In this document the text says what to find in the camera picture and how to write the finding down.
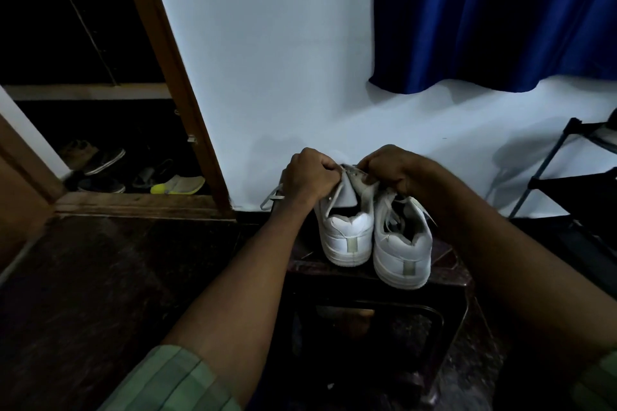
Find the person's left hand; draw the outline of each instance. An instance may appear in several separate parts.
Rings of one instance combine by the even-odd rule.
[[[296,153],[282,172],[285,200],[297,200],[312,208],[327,196],[341,180],[341,167],[335,161],[312,148]]]

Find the hand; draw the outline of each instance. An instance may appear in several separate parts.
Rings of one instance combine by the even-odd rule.
[[[282,172],[285,200],[301,200],[312,208],[341,180],[341,167],[332,158],[312,148],[296,153]]]
[[[418,180],[426,176],[429,169],[439,167],[436,162],[393,144],[382,146],[358,164],[359,169],[405,196],[417,196],[421,191]]]

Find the person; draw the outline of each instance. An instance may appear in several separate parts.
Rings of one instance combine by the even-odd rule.
[[[358,166],[420,201],[475,281],[516,319],[539,360],[563,383],[579,379],[571,388],[579,407],[615,406],[613,298],[435,161],[386,145]],[[266,362],[294,240],[340,179],[328,156],[310,148],[295,154],[282,174],[284,199],[266,224],[101,409],[244,407]]]

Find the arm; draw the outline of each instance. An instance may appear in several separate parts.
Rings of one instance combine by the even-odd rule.
[[[264,368],[294,240],[315,203],[341,180],[338,166],[305,148],[283,172],[285,198],[163,340],[192,351],[245,406]]]
[[[524,234],[436,162],[386,145],[359,167],[431,214],[474,279],[566,382],[617,347],[617,301]]]

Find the green checkered sleeve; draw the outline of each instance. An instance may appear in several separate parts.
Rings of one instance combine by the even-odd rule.
[[[617,351],[587,369],[570,395],[581,411],[617,410]]]
[[[155,347],[99,411],[240,411],[210,368],[180,346]]]

